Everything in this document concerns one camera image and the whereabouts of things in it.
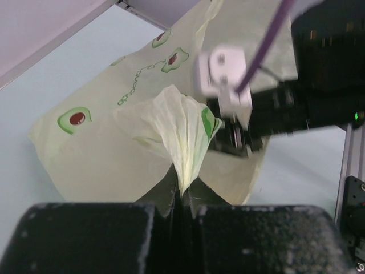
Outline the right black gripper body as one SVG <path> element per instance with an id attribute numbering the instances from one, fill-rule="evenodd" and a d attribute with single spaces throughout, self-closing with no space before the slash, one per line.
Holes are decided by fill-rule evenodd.
<path id="1" fill-rule="evenodd" d="M 236 118 L 220 114 L 218 100 L 208 99 L 212 113 L 223 121 L 209 150 L 238 157 L 263 149 L 264 137 L 308 129 L 306 96 L 298 82 L 281 82 L 252 95 L 253 109 L 247 129 Z"/>

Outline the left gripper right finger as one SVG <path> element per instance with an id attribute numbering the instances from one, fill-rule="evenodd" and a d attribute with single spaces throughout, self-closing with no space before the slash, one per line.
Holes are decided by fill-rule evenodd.
<path id="1" fill-rule="evenodd" d="M 181 198 L 185 273 L 354 273 L 330 215 L 313 205 L 232 205 L 196 179 Z"/>

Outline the pale yellow plastic bag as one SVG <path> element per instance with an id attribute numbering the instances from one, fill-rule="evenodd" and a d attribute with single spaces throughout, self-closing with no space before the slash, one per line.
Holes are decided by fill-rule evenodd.
<path id="1" fill-rule="evenodd" d="M 214 120 L 193 86 L 201 50 L 241 46 L 251 62 L 278 1 L 195 1 L 178 11 L 168 1 L 153 20 L 161 28 L 142 49 L 101 74 L 39 118 L 29 133 L 38 158 L 68 201 L 134 202 L 171 167 L 186 140 L 198 144 L 199 177 L 233 204 L 244 204 L 270 139 L 248 158 L 206 152 Z"/>

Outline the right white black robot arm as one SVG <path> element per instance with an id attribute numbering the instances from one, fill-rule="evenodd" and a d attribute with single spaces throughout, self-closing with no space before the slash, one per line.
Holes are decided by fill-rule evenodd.
<path id="1" fill-rule="evenodd" d="M 255 93 L 247 128 L 208 100 L 225 124 L 210 150 L 246 157 L 262 149 L 264 137 L 364 125 L 364 2 L 316 4 L 292 22 L 291 37 L 298 77 Z"/>

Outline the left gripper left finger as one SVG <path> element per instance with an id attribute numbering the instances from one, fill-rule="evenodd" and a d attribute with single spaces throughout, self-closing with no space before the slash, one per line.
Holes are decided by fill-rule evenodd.
<path id="1" fill-rule="evenodd" d="M 38 203 L 20 218 L 2 273 L 180 273 L 177 174 L 133 203 Z"/>

